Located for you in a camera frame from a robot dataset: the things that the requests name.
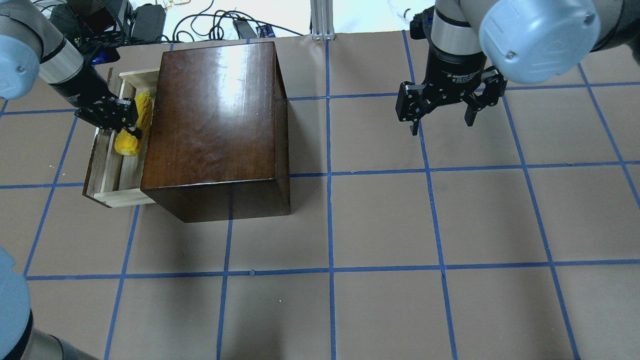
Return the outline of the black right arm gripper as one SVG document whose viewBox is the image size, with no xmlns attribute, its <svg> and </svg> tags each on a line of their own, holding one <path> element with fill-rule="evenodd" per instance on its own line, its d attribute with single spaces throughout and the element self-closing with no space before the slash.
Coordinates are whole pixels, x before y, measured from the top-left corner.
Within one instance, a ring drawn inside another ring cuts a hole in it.
<svg viewBox="0 0 640 360">
<path fill-rule="evenodd" d="M 423 116 L 439 107 L 464 103 L 464 121 L 474 125 L 478 112 L 493 107 L 505 95 L 507 80 L 496 66 L 486 67 L 484 52 L 454 55 L 430 48 L 423 82 L 404 81 L 398 89 L 395 112 L 398 121 L 410 122 L 418 136 Z"/>
</svg>

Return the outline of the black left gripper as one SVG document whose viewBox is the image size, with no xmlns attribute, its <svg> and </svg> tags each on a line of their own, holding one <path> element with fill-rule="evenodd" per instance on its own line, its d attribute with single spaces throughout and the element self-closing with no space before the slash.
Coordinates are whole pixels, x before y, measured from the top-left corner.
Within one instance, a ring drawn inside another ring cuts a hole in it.
<svg viewBox="0 0 640 360">
<path fill-rule="evenodd" d="M 51 87 L 76 109 L 74 114 L 79 119 L 124 138 L 142 138 L 143 132 L 137 127 L 137 101 L 112 93 L 93 66 L 87 64 L 70 79 Z"/>
</svg>

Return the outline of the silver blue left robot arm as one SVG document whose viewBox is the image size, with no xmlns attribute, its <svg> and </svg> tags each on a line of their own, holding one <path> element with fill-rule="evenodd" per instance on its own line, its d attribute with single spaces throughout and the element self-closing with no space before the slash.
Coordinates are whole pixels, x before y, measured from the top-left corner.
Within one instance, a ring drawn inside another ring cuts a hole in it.
<svg viewBox="0 0 640 360">
<path fill-rule="evenodd" d="M 84 55 L 28 0 L 1 2 L 1 96 L 25 96 L 37 78 L 49 84 L 98 129 L 118 133 L 116 149 L 140 152 L 151 122 L 151 96 L 119 98 Z M 91 360 L 69 342 L 35 328 L 26 277 L 1 251 L 1 358 L 3 360 Z"/>
</svg>

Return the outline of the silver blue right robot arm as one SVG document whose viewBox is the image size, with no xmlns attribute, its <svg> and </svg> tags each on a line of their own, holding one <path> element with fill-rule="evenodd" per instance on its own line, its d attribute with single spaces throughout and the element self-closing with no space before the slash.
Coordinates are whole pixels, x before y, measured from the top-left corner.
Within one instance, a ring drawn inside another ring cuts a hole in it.
<svg viewBox="0 0 640 360">
<path fill-rule="evenodd" d="M 437 0 L 414 14 L 409 37 L 428 44 L 422 82 L 399 86 L 397 120 L 418 134 L 430 112 L 467 105 L 464 121 L 494 106 L 507 83 L 534 85 L 574 68 L 587 54 L 621 45 L 639 57 L 637 0 Z M 242 115 L 286 101 L 284 60 L 273 41 L 185 48 L 162 55 L 151 138 L 196 137 L 215 125 L 240 130 Z"/>
</svg>

